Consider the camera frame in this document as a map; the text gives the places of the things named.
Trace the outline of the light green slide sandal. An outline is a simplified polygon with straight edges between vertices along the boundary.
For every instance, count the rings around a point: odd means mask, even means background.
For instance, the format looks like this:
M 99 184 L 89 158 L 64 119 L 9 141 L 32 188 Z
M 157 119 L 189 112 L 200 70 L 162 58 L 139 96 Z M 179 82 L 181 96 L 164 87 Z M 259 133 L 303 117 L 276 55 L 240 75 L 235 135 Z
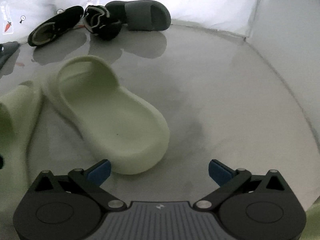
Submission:
M 86 55 L 64 61 L 44 75 L 42 90 L 113 172 L 143 173 L 163 159 L 170 140 L 164 116 L 121 86 L 105 60 Z

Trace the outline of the black sneaker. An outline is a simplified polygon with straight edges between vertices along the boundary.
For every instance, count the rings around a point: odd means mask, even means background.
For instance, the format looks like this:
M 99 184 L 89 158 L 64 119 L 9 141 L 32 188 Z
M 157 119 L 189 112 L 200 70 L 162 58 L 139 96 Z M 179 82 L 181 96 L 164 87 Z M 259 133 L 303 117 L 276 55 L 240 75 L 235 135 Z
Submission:
M 36 27 L 28 36 L 31 47 L 45 46 L 73 29 L 82 19 L 83 7 L 76 5 L 46 20 Z

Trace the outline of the black fur-lined shoe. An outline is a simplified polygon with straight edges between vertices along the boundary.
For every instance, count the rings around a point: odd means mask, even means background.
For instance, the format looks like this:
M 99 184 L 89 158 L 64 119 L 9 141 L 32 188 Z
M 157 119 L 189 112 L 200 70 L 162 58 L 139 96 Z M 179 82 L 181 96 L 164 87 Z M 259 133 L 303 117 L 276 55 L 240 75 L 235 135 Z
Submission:
M 85 28 L 94 36 L 110 41 L 118 36 L 122 22 L 101 5 L 89 5 L 84 12 Z

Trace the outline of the dark grey slide sandal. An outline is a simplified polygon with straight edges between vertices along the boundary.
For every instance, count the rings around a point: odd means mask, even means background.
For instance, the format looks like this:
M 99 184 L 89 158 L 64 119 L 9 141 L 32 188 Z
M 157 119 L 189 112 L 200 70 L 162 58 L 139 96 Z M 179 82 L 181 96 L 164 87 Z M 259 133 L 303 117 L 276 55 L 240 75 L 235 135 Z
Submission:
M 157 1 L 112 1 L 105 7 L 122 24 L 126 24 L 129 30 L 164 31 L 171 25 L 170 12 Z

